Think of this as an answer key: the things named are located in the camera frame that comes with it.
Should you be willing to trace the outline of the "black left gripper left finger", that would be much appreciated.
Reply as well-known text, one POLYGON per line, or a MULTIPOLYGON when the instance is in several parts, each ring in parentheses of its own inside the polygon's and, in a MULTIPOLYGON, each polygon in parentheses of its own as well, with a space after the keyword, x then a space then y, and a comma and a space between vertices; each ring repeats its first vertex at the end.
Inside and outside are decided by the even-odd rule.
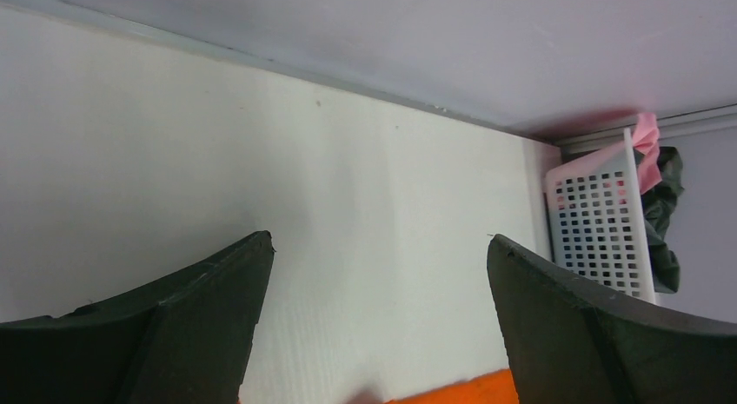
POLYGON ((274 256, 258 231, 72 313, 3 323, 2 402, 237 402, 274 256))

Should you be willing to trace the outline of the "orange t shirt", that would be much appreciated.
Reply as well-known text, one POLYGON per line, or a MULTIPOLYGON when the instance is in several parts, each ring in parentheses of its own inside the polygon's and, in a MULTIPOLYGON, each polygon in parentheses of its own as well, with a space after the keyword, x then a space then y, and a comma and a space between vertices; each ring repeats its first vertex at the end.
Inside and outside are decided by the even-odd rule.
POLYGON ((396 404, 518 404, 519 402, 509 369, 389 401, 396 404))

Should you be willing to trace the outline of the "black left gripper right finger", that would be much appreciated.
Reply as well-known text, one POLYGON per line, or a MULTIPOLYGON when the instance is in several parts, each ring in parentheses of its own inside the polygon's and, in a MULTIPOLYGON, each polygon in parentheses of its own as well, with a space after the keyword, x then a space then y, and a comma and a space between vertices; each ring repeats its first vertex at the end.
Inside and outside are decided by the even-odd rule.
POLYGON ((487 271, 520 402, 735 402, 733 323, 624 295, 504 235, 487 271))

